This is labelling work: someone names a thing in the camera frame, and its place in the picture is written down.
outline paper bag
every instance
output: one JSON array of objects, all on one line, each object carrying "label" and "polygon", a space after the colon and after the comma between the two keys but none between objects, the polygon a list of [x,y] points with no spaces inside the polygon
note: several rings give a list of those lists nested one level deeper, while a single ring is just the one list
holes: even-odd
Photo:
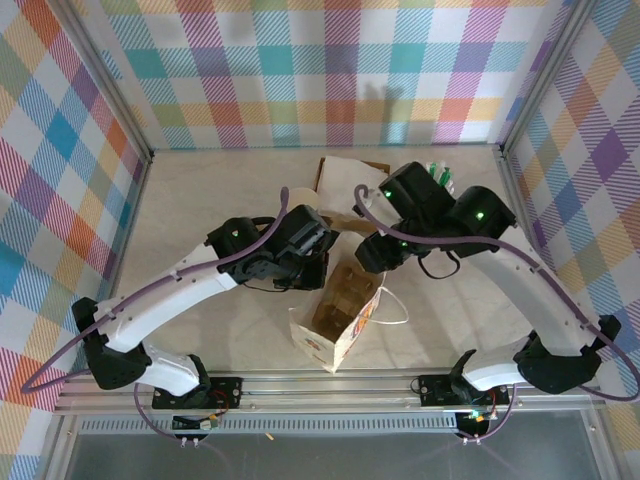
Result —
[{"label": "paper bag", "polygon": [[343,232],[330,251],[327,282],[289,310],[293,342],[335,373],[380,301],[384,274],[364,272],[354,253],[363,237]]}]

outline bag handle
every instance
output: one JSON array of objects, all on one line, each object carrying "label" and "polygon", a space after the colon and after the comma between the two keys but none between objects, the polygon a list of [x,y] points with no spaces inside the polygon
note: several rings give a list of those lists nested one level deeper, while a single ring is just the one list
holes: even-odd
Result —
[{"label": "bag handle", "polygon": [[409,321],[409,310],[407,310],[407,307],[402,302],[402,300],[400,300],[395,293],[393,293],[391,290],[389,290],[385,286],[381,286],[380,290],[386,292],[391,298],[393,298],[396,301],[398,305],[400,305],[400,308],[402,308],[402,310],[404,311],[404,320],[400,320],[398,322],[387,322],[385,320],[374,320],[373,318],[369,318],[369,321],[373,323],[378,323],[380,325],[400,325],[403,323],[407,323]]}]

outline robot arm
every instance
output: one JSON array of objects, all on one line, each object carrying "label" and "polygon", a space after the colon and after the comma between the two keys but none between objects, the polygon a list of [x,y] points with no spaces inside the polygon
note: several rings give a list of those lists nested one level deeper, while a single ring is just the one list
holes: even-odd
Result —
[{"label": "robot arm", "polygon": [[103,316],[111,318],[84,343],[98,385],[111,390],[133,382],[145,383],[181,397],[183,405],[197,406],[209,387],[200,359],[163,352],[145,338],[193,305],[251,279],[271,277],[274,286],[282,289],[322,288],[326,252],[336,235],[306,205],[287,213],[260,248],[236,261],[209,266],[256,243],[262,235],[259,227],[273,221],[269,217],[232,218],[132,295],[100,303],[89,298],[78,300],[72,311],[80,331]]},{"label": "robot arm", "polygon": [[[393,270],[411,256],[424,257],[435,248],[461,259],[468,258],[531,323],[531,334],[521,340],[489,352],[471,350],[460,358],[451,371],[450,381],[452,390],[465,403],[498,385],[526,381],[540,390],[557,394],[594,377],[601,363],[596,352],[604,344],[594,341],[593,335],[576,321],[574,312],[544,280],[543,276],[555,279],[555,275],[536,254],[522,230],[517,228],[513,213],[495,193],[484,187],[470,187],[454,199],[422,165],[414,162],[386,179],[379,186],[377,196],[388,201],[401,218],[391,227],[395,231],[445,240],[471,236],[502,240],[526,252],[537,264],[532,268],[524,258],[481,241],[419,244],[384,235],[384,232],[367,237],[356,251],[363,268],[373,273]],[[563,292],[569,295],[564,287]],[[615,338],[620,330],[615,317],[598,317],[584,308],[582,311],[609,339]]]}]

